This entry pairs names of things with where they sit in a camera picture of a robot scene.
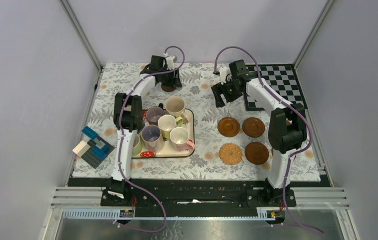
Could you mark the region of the black white chessboard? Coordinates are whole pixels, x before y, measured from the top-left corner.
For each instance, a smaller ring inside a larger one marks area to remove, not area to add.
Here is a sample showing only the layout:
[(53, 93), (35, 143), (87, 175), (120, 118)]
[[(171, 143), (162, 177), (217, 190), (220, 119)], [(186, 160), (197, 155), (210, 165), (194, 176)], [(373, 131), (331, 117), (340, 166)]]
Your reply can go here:
[(307, 108), (298, 77), (291, 64), (260, 64), (259, 70), (272, 89), (293, 104)]

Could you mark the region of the cream tray with black rim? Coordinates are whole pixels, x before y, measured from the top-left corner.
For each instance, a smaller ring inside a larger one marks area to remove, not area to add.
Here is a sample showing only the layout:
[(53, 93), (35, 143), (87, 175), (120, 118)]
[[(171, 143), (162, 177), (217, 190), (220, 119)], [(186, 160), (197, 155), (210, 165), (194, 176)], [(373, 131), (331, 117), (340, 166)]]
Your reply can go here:
[(183, 158), (193, 154), (195, 148), (194, 123), (186, 122), (180, 116), (175, 120), (173, 129), (161, 131), (162, 140), (147, 142), (142, 133), (136, 137), (133, 146), (133, 158)]

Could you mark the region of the brown ridged wooden coaster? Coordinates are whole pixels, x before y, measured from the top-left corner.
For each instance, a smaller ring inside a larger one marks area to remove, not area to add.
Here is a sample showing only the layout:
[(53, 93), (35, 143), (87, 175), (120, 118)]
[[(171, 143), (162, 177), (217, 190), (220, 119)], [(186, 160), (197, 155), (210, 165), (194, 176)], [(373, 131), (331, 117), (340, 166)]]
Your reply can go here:
[(262, 165), (266, 163), (269, 158), (269, 150), (260, 142), (249, 143), (244, 153), (247, 160), (255, 165)]

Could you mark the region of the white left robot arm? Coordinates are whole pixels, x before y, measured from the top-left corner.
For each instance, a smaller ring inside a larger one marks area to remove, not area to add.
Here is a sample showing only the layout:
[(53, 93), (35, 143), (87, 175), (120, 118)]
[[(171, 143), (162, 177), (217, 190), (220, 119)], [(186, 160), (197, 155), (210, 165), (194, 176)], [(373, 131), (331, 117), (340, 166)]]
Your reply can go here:
[(149, 195), (152, 193), (130, 181), (133, 143), (143, 123), (142, 97), (158, 83), (181, 87), (179, 68), (182, 65), (175, 66), (176, 61), (176, 56), (167, 53), (152, 56), (150, 63), (141, 70), (136, 83), (128, 91), (115, 95), (113, 122), (117, 128), (117, 147), (111, 178)]

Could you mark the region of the dark walnut coaster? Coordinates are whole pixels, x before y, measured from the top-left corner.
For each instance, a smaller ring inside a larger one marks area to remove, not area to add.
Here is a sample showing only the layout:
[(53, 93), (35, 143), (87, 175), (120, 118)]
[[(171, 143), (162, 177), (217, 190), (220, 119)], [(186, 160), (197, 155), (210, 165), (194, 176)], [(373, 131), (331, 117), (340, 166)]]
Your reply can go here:
[(175, 86), (166, 86), (166, 85), (161, 85), (161, 89), (165, 92), (173, 92), (176, 87)]

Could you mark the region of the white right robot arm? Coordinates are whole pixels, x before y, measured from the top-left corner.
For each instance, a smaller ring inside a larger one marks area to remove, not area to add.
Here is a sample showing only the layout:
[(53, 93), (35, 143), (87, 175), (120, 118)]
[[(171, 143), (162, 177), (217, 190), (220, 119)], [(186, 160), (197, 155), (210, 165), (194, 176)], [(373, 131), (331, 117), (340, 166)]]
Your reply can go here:
[(234, 61), (228, 67), (215, 65), (213, 73), (220, 77), (219, 83), (211, 88), (216, 107), (221, 108), (247, 94), (270, 116), (268, 141), (275, 156), (263, 198), (268, 205), (276, 206), (289, 193), (291, 157), (299, 152), (310, 133), (304, 106), (280, 96), (260, 72), (249, 71), (243, 60)]

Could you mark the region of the woven rattan coaster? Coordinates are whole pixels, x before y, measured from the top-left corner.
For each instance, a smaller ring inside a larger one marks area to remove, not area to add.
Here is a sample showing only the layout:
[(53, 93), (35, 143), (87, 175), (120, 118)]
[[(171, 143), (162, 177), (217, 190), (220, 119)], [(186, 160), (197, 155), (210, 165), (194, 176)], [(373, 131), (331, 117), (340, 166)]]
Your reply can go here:
[(225, 143), (219, 150), (219, 158), (226, 165), (236, 165), (242, 161), (241, 148), (234, 143)]

